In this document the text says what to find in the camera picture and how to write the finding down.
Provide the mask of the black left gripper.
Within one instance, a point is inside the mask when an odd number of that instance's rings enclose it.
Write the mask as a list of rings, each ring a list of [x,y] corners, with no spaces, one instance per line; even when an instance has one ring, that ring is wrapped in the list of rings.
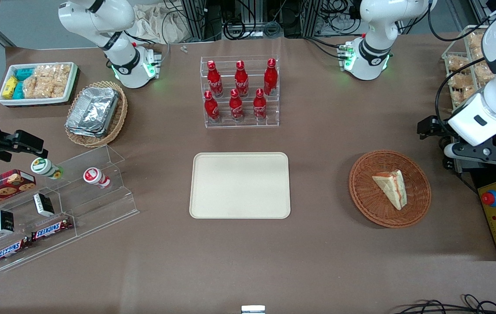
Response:
[[[421,140],[428,137],[440,137],[438,144],[450,144],[455,141],[459,142],[459,134],[453,130],[453,128],[448,123],[449,119],[443,119],[442,117],[429,116],[421,120],[420,124],[417,124],[417,134]]]

